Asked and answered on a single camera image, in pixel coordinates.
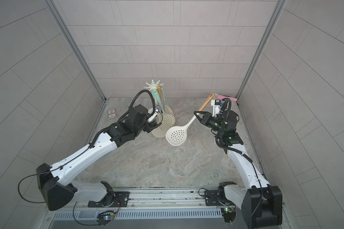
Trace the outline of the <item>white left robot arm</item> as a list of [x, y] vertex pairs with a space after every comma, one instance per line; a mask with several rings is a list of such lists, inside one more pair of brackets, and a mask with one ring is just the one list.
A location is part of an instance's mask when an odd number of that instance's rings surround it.
[[134, 140], [140, 132], [151, 132], [160, 126], [155, 100], [149, 90], [141, 90], [133, 98], [128, 110], [117, 122], [98, 131], [93, 140], [68, 156], [52, 164], [43, 163], [36, 169], [44, 204], [50, 211], [56, 211], [74, 201], [92, 201], [103, 207], [115, 203], [115, 193], [111, 185], [102, 181], [99, 185], [78, 182], [76, 178], [83, 170], [104, 155]]

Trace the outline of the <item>cream skimmer green handle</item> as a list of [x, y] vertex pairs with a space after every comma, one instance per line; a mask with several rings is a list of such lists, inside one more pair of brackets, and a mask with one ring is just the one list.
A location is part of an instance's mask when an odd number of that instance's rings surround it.
[[154, 94], [154, 97], [158, 103], [158, 105], [161, 107], [161, 113], [164, 114], [165, 113], [165, 110], [163, 108], [163, 105], [161, 103], [161, 97], [159, 95], [159, 92], [158, 92], [158, 84], [152, 84], [152, 92]]

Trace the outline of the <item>cream utensil rack stand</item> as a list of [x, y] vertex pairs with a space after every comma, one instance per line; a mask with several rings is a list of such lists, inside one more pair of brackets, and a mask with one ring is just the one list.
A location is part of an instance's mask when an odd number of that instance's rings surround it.
[[171, 108], [165, 104], [165, 99], [162, 93], [162, 84], [160, 81], [146, 83], [148, 86], [145, 89], [148, 89], [155, 101], [157, 114], [153, 114], [154, 120], [157, 124], [161, 124], [156, 129], [152, 130], [152, 134], [157, 138], [163, 138], [166, 136], [167, 131], [175, 124], [175, 117]]

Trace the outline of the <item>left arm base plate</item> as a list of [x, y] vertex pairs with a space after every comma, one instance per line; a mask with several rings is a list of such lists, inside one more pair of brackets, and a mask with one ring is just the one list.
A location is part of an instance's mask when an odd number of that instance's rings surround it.
[[89, 201], [88, 208], [125, 208], [128, 205], [130, 192], [114, 192], [111, 196], [107, 194], [100, 202]]

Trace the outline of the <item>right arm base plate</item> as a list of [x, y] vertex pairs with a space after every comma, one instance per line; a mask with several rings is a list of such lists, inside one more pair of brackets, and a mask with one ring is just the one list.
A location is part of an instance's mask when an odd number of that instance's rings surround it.
[[203, 197], [205, 198], [206, 206], [225, 206], [223, 202], [219, 200], [217, 190], [204, 190]]

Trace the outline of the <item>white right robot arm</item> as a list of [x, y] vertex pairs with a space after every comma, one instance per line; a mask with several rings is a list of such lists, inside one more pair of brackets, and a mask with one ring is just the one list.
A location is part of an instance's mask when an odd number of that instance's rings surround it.
[[195, 111], [201, 124], [214, 131], [216, 144], [234, 162], [244, 183], [244, 189], [234, 182], [221, 182], [218, 187], [220, 199], [235, 204], [242, 212], [249, 229], [279, 226], [282, 224], [282, 192], [272, 186], [260, 174], [248, 156], [243, 140], [236, 131], [237, 113], [224, 111], [214, 117], [210, 112]]

